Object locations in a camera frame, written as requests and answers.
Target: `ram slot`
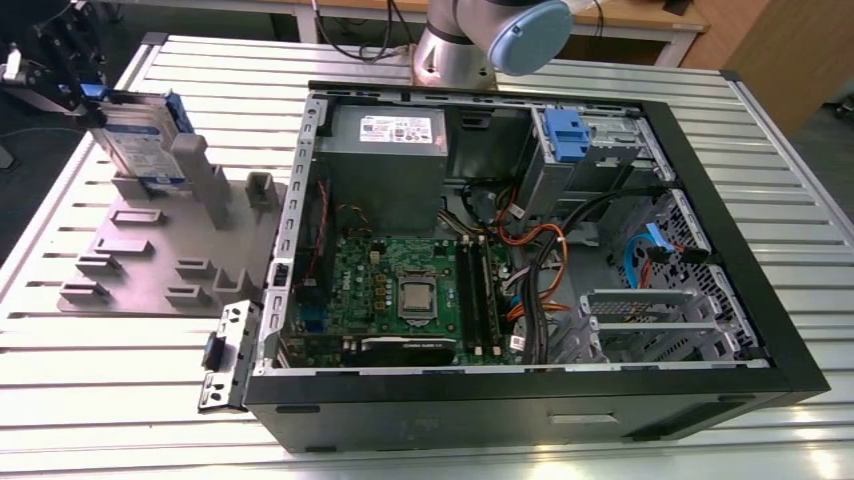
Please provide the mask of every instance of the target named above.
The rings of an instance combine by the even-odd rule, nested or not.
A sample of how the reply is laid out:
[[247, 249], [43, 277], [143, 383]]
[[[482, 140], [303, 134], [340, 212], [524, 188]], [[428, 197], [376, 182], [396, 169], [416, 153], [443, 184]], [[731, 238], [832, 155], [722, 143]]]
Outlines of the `ram slot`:
[[468, 245], [459, 243], [455, 249], [456, 255], [456, 292], [459, 298], [462, 324], [463, 324], [463, 345], [466, 351], [472, 353], [475, 347], [480, 345], [480, 334], [478, 332], [478, 320], [474, 307], [474, 290], [471, 282], [471, 268], [468, 266]]
[[486, 299], [488, 302], [487, 305], [487, 318], [486, 321], [488, 323], [490, 332], [484, 337], [487, 338], [487, 343], [492, 346], [492, 354], [500, 355], [500, 319], [498, 318], [498, 298], [495, 295], [496, 285], [495, 278], [492, 277], [492, 268], [495, 267], [495, 260], [492, 259], [492, 250], [490, 248], [490, 244], [484, 241], [483, 245], [483, 275], [486, 278], [486, 282], [483, 284], [483, 288], [486, 289]]
[[483, 265], [483, 249], [480, 245], [471, 244], [468, 247], [468, 266], [471, 269], [472, 277], [472, 291], [474, 291], [474, 305], [475, 305], [475, 319], [478, 329], [478, 345], [479, 349], [475, 349], [475, 355], [492, 347], [492, 329], [490, 325], [490, 302], [487, 300], [486, 290], [486, 270]]

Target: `desk leg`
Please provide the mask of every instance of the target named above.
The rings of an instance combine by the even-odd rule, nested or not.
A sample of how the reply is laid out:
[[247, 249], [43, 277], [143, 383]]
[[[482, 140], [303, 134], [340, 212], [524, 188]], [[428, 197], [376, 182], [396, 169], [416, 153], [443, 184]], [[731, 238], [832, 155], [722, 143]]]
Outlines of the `desk leg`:
[[320, 43], [317, 25], [315, 25], [315, 12], [311, 6], [293, 5], [293, 16], [296, 17], [300, 43]]
[[658, 60], [655, 60], [655, 66], [678, 67], [684, 54], [688, 53], [695, 38], [696, 33], [694, 32], [672, 32], [670, 42], [664, 45]]

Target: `cpu socket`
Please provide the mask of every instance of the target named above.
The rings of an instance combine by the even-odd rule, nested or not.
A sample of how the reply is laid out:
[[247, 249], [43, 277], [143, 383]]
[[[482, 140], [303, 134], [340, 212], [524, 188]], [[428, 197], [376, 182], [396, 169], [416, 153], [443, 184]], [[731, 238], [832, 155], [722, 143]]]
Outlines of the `cpu socket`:
[[397, 316], [413, 327], [439, 316], [435, 277], [397, 277]]

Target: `open computer tower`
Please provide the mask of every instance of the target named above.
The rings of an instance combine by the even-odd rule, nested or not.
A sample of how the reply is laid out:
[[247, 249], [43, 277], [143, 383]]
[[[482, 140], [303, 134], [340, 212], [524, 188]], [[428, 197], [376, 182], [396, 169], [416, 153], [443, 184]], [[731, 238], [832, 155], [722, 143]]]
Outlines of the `open computer tower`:
[[293, 452], [676, 439], [828, 389], [663, 103], [311, 85], [204, 413]]

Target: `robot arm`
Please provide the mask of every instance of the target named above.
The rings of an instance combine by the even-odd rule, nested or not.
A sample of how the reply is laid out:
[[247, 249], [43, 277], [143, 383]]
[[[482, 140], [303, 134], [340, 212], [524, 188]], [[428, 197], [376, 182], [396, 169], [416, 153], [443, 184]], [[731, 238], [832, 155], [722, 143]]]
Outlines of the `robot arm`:
[[534, 73], [570, 37], [572, 14], [562, 0], [436, 0], [413, 57], [416, 82], [484, 89], [498, 68]]
[[103, 117], [83, 90], [105, 80], [93, 6], [13, 3], [0, 15], [0, 88], [41, 110], [77, 116], [84, 127], [100, 127]]

